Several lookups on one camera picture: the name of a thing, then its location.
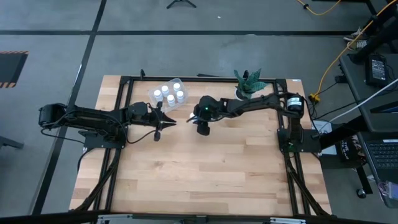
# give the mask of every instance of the gray concrete floor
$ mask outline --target gray concrete floor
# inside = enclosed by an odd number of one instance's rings
[[[356,30],[370,15],[364,4],[355,3],[342,3],[330,14],[314,17],[294,0],[192,1],[197,9],[177,3],[166,10],[169,1],[164,0],[108,1],[99,29]],[[333,5],[307,1],[316,11]],[[0,29],[91,30],[99,5],[99,0],[3,0]],[[17,86],[0,89],[0,135],[25,143],[22,150],[5,147],[0,151],[0,217],[30,213],[53,143],[39,132],[37,110],[48,103],[67,102],[87,41],[85,35],[0,35],[0,50],[30,52]],[[103,75],[138,75],[140,69],[147,75],[227,77],[234,69],[262,68],[263,77],[302,79],[306,93],[311,93],[344,46],[341,37],[97,36],[76,104],[94,107]],[[334,66],[324,86],[333,84],[339,74]],[[352,101],[348,86],[339,84],[322,95],[317,111],[323,114]],[[67,137],[82,139],[74,129],[68,130]],[[68,210],[80,155],[81,145],[64,142],[44,213]],[[352,170],[324,170],[324,176],[334,215],[386,223],[398,220],[398,213],[386,208],[378,194],[357,198],[360,183]]]

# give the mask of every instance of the keyboard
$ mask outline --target keyboard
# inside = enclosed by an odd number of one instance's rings
[[[398,142],[369,141],[366,145],[377,169],[398,169]]]

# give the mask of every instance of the green plant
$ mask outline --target green plant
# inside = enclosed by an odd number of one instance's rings
[[[236,89],[240,91],[243,96],[250,99],[253,93],[262,90],[267,85],[264,82],[259,82],[260,73],[261,73],[261,68],[258,71],[250,74],[248,78],[245,80],[243,77],[239,76],[238,71],[234,70],[234,74],[239,82],[239,85],[236,86]]]

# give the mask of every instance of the wooden tabletop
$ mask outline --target wooden tabletop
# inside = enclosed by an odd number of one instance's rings
[[[104,76],[96,109],[113,110],[120,76]],[[134,82],[131,103],[150,102],[148,90],[162,82]],[[203,95],[234,98],[236,83],[185,82],[187,104],[167,113],[177,125],[162,131],[159,142],[148,136],[122,150],[111,210],[126,213],[207,215],[292,215],[283,155],[279,151],[274,110],[245,113],[210,123],[209,136],[185,121]],[[304,96],[300,80],[287,80],[288,90]],[[268,85],[256,95],[272,93]],[[311,128],[308,111],[302,126]],[[151,127],[131,126],[134,141]],[[329,199],[319,161],[301,153],[305,183],[327,212]],[[70,208],[88,196],[100,176],[104,149],[95,149],[81,162]],[[107,186],[101,206],[104,207]],[[303,212],[296,186],[299,211]]]

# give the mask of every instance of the plastic tray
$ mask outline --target plastic tray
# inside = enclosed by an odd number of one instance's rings
[[[184,92],[184,99],[183,99],[183,101],[182,101],[181,103],[178,102],[178,99],[177,99],[177,96],[176,96],[177,92],[174,91],[174,89],[173,89],[173,85],[174,85],[175,83],[179,83],[180,86],[181,86],[181,87],[180,87],[180,90]],[[155,92],[156,90],[162,91],[161,89],[162,89],[162,86],[164,86],[164,85],[168,86],[168,88],[169,88],[169,95],[173,95],[173,96],[174,96],[174,100],[175,100],[175,105],[174,105],[174,106],[170,106],[170,105],[169,105],[169,102],[167,102],[167,98],[166,98],[166,97],[163,97],[163,100],[162,100],[162,101],[163,101],[162,111],[163,111],[164,113],[167,113],[167,112],[169,112],[169,111],[175,110],[175,109],[177,109],[178,107],[180,107],[181,105],[185,104],[185,102],[187,102],[188,90],[185,88],[184,84],[181,82],[181,79],[179,79],[179,78],[174,78],[174,79],[172,79],[172,80],[170,80],[170,81],[168,81],[168,82],[165,82],[165,83],[163,83],[163,84],[157,86],[156,88],[153,88],[153,89],[151,89],[151,90],[148,91],[148,95],[149,95],[149,98],[150,98],[150,100],[151,100],[151,102],[152,102],[152,106],[156,106],[156,104],[157,104],[157,102],[158,102],[158,101],[156,100],[156,97],[155,97],[155,95],[154,95],[154,92]]]

